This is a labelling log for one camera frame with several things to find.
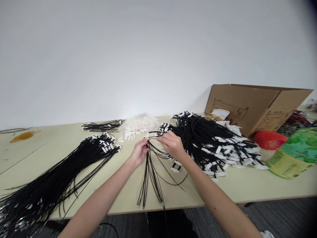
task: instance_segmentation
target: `carpet floor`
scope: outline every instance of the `carpet floor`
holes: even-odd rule
[[[244,207],[243,211],[260,231],[269,230],[275,238],[309,237],[316,219],[317,198],[286,199],[258,202]],[[206,207],[184,210],[192,221],[199,238],[225,238],[227,235]],[[145,213],[108,216],[104,220],[114,225],[119,237],[147,238],[150,233]],[[44,228],[37,238],[57,237],[58,232]],[[99,226],[91,238],[115,238],[114,228]]]

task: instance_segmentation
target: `cardboard box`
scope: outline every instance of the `cardboard box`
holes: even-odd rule
[[[241,84],[214,84],[205,113],[214,109],[230,111],[231,125],[252,136],[258,131],[277,131],[308,97],[311,89],[278,88]]]

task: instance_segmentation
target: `hand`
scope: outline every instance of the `hand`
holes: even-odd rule
[[[172,131],[168,131],[163,136],[158,137],[157,141],[161,142],[165,151],[180,163],[188,156],[184,150],[181,138]]]
[[[133,164],[138,167],[144,160],[146,153],[150,150],[146,148],[149,138],[143,138],[142,140],[135,143],[134,149],[129,157],[133,161]]]

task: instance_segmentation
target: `red mesh bag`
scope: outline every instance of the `red mesh bag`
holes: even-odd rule
[[[277,150],[282,144],[287,141],[287,138],[276,132],[261,131],[255,135],[255,142],[263,149]]]

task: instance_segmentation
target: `finger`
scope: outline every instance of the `finger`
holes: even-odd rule
[[[142,140],[138,141],[135,145],[136,146],[145,146],[148,142],[147,138],[143,138]]]
[[[142,153],[146,154],[147,149],[145,148],[145,146],[142,148]]]
[[[146,153],[142,152],[140,155],[140,158],[144,159],[145,156],[146,156]]]
[[[148,145],[148,146],[150,146],[150,145],[149,145],[149,141],[151,140],[151,138],[145,137],[145,139],[146,139],[146,143],[145,143],[145,144]]]
[[[164,143],[164,144],[166,144],[167,146],[171,143],[171,141],[170,141],[169,139],[166,139],[166,138],[164,138],[164,137],[158,137],[158,138],[157,138],[157,141],[158,141],[158,142],[161,142],[162,144]]]
[[[174,138],[177,137],[177,135],[175,135],[174,132],[172,132],[171,130],[169,130],[169,131],[167,132],[167,134],[170,135],[170,136],[172,136],[172,137],[174,137]]]
[[[166,139],[169,139],[170,141],[174,141],[174,137],[171,136],[170,134],[168,133],[165,133],[162,137],[166,138]]]
[[[163,143],[163,142],[161,142],[161,143],[162,143],[162,146],[164,147],[165,151],[168,151],[168,149],[169,149],[168,145]]]

